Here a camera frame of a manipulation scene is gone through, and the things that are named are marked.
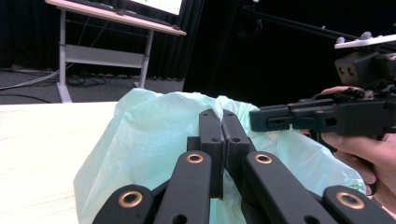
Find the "table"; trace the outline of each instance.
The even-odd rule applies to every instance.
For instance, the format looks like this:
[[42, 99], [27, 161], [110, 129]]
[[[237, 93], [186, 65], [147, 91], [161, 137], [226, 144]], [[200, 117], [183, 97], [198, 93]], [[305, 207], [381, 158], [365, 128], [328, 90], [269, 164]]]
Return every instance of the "table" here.
[[[186, 35], [185, 32], [173, 29], [151, 21], [144, 21], [133, 17], [120, 16], [115, 12], [96, 7], [88, 7], [65, 0], [45, 0], [61, 10], [60, 43], [59, 43], [59, 82], [58, 91], [63, 103], [72, 103], [69, 91], [65, 83], [65, 63], [92, 63], [112, 66], [141, 68], [139, 83], [136, 85], [144, 88], [146, 75], [149, 67], [149, 55], [151, 51], [154, 31], [169, 35]], [[87, 16], [92, 16], [108, 21], [120, 22], [144, 29], [148, 29], [148, 39], [144, 54], [115, 51], [108, 49], [95, 49], [82, 46], [66, 45], [66, 11], [71, 11]]]
[[78, 223], [73, 180], [115, 104], [0, 105], [0, 223]]

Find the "white metal desk frame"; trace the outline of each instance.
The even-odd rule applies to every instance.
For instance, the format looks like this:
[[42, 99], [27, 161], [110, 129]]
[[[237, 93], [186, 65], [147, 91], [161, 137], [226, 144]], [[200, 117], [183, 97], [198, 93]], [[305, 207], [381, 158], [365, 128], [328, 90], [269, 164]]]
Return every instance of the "white metal desk frame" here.
[[[60, 46], [59, 46], [59, 82], [58, 91], [61, 96], [62, 103], [72, 103], [69, 91], [66, 86], [65, 63], [91, 63], [101, 65], [112, 65], [121, 67], [141, 68], [139, 83], [135, 84], [140, 88], [144, 88], [146, 75], [149, 67], [149, 55], [151, 51], [152, 38], [154, 31], [168, 33], [170, 35], [185, 35], [183, 31], [173, 30], [170, 27], [156, 24], [154, 22], [142, 21], [135, 18], [122, 18], [114, 12], [95, 8], [96, 13], [87, 12], [87, 7], [64, 0], [46, 0], [48, 4], [57, 6], [61, 10], [60, 24]], [[66, 45], [66, 10], [86, 14], [105, 20], [123, 22], [136, 27], [148, 29], [148, 39], [144, 54], [115, 51], [109, 49], [95, 49], [82, 46]]]

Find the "plastic bag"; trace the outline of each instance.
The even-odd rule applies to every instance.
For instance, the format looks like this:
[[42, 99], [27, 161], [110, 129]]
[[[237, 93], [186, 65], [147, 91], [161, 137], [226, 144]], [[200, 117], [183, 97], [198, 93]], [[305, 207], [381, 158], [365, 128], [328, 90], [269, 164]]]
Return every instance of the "plastic bag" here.
[[[198, 115], [212, 108], [239, 118], [260, 151], [278, 156], [309, 190], [322, 195], [329, 186], [344, 185], [365, 192], [359, 174], [335, 159], [330, 150], [298, 131], [254, 133], [249, 127], [252, 104], [200, 93], [160, 94], [133, 89], [116, 105], [114, 118], [78, 170], [74, 181], [78, 221], [92, 223], [107, 198], [126, 185], [155, 189], [170, 178], [187, 137], [198, 136]], [[241, 196], [225, 172], [223, 200], [211, 199], [210, 223], [246, 223]]]

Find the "person's hand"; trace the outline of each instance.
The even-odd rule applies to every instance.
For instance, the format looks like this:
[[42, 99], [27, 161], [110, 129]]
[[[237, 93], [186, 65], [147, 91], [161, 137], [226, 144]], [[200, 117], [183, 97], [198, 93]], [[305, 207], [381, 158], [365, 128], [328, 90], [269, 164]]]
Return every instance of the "person's hand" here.
[[[323, 91], [341, 91], [347, 87], [335, 87]], [[337, 149], [334, 157], [359, 172], [367, 185], [367, 195], [371, 195], [369, 185], [376, 183], [373, 197], [390, 212], [396, 213], [396, 134], [386, 133], [380, 140], [367, 136], [341, 136], [323, 133], [322, 139]], [[370, 169], [357, 157], [374, 165]]]

